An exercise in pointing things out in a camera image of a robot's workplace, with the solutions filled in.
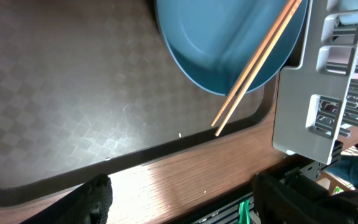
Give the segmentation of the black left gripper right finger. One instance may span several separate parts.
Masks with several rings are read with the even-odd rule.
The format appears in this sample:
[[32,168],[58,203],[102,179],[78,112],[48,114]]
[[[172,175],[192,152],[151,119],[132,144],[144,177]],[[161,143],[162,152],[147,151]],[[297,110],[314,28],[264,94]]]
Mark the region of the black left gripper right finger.
[[252,193],[261,223],[358,223],[358,191],[330,195],[299,172],[284,182],[268,174],[257,174]]

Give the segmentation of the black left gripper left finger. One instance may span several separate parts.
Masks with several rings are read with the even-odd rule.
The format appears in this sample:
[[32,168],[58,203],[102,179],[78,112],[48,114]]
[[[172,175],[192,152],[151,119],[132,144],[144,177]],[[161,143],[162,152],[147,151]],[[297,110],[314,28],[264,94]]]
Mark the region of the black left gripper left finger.
[[112,201],[111,179],[99,174],[21,224],[106,224]]

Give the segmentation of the dark blue plate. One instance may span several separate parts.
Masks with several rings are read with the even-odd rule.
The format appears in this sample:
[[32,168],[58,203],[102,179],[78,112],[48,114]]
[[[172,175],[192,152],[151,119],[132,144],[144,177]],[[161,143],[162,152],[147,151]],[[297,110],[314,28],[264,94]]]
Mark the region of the dark blue plate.
[[227,95],[287,0],[155,0],[160,33],[197,86]]

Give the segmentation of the wooden chopstick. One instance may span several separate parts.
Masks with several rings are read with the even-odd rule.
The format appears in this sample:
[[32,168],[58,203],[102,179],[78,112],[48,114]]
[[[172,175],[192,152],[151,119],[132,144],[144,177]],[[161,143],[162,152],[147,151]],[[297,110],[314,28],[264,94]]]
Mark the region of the wooden chopstick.
[[276,43],[278,42],[279,38],[281,37],[283,31],[285,30],[288,23],[292,19],[294,13],[296,13],[296,10],[298,9],[299,5],[302,3],[302,0],[295,0],[295,1],[296,2],[292,5],[292,7],[290,8],[290,11],[286,14],[284,20],[279,25],[279,27],[276,30],[276,32],[274,33],[273,37],[270,39],[269,43],[264,48],[262,54],[257,59],[256,63],[254,63],[254,66],[251,68],[250,72],[246,76],[246,79],[242,82],[242,84],[239,87],[239,89],[237,90],[236,94],[233,96],[233,97],[236,97],[236,99],[234,100],[229,111],[225,115],[219,128],[216,130],[216,132],[214,134],[216,137],[218,137],[221,134],[221,131],[224,129],[226,123],[229,121],[229,118],[232,116],[232,114],[235,111],[235,109],[237,108],[238,104],[241,102],[241,99],[244,97],[246,91],[249,89],[250,85],[252,84],[252,82],[256,78],[257,74],[259,73],[260,69],[264,65],[266,59],[269,57],[272,49],[275,47]]
[[247,65],[244,67],[244,69],[242,70],[242,72],[239,75],[239,77],[237,78],[234,86],[231,88],[229,94],[227,95],[225,102],[223,103],[222,107],[219,109],[217,115],[212,120],[211,126],[214,126],[216,124],[216,122],[218,121],[218,119],[220,118],[220,116],[223,114],[223,112],[226,109],[227,105],[230,103],[230,101],[232,100],[233,96],[236,94],[237,90],[241,86],[242,82],[246,79],[246,76],[250,72],[251,68],[254,66],[254,63],[256,63],[257,59],[262,54],[264,48],[267,46],[267,44],[269,43],[270,39],[273,37],[273,35],[276,32],[276,30],[278,29],[279,25],[284,20],[286,14],[290,11],[290,8],[292,7],[292,5],[295,2],[296,2],[295,0],[288,0],[286,2],[286,4],[284,5],[281,13],[279,14],[279,16],[276,18],[275,22],[273,23],[273,26],[270,28],[269,32],[266,34],[266,36],[264,37],[263,41],[258,46],[257,50],[255,51],[255,53],[253,54],[251,59],[248,61]]

